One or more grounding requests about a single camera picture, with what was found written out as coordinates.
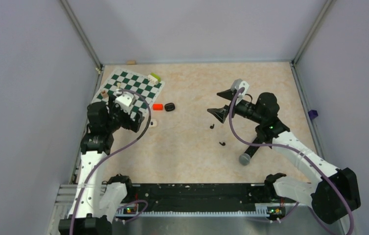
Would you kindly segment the black charging case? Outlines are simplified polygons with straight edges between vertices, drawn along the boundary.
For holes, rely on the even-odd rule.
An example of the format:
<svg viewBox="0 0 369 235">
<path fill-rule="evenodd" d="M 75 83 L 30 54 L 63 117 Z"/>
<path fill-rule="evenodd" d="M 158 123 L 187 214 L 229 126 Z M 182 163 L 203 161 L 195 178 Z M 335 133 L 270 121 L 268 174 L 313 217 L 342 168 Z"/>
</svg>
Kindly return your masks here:
<svg viewBox="0 0 369 235">
<path fill-rule="evenodd" d="M 165 105 L 164 105 L 164 110 L 166 111 L 166 112 L 171 112 L 171 111 L 174 111 L 176 109 L 176 105 L 174 104 L 174 103 L 172 103 L 172 102 L 170 102 L 170 103 L 166 103 Z"/>
</svg>

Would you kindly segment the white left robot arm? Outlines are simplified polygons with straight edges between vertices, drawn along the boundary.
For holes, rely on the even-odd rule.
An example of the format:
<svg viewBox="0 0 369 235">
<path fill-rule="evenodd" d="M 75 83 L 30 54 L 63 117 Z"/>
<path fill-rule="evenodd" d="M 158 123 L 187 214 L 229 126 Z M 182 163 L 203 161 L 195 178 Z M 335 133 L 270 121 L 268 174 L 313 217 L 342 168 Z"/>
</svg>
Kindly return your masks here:
<svg viewBox="0 0 369 235">
<path fill-rule="evenodd" d="M 80 174 L 75 197 L 65 219 L 58 224 L 62 235 L 110 235 L 121 202 L 129 202 L 134 189 L 126 176 L 117 176 L 103 189 L 103 174 L 119 128 L 138 132 L 144 120 L 141 111 L 134 117 L 114 101 L 95 102 L 87 107 L 87 132 L 80 143 Z"/>
</svg>

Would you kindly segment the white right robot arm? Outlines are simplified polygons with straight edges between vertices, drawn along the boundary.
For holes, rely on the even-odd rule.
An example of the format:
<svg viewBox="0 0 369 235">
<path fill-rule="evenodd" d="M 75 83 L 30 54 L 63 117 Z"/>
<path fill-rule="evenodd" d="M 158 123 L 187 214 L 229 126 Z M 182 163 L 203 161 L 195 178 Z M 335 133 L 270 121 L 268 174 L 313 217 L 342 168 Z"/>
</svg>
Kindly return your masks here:
<svg viewBox="0 0 369 235">
<path fill-rule="evenodd" d="M 332 224 L 361 206 L 357 176 L 350 168 L 340 169 L 305 146 L 278 118 L 280 110 L 273 93 L 261 93 L 256 103 L 244 100 L 244 92 L 228 89 L 218 92 L 231 101 L 222 108 L 209 108 L 221 123 L 232 121 L 235 115 L 258 125 L 256 137 L 239 156 L 242 165 L 248 165 L 260 147 L 269 147 L 284 155 L 308 179 L 301 182 L 284 173 L 266 177 L 264 196 L 271 202 L 281 197 L 307 205 L 324 223 Z"/>
</svg>

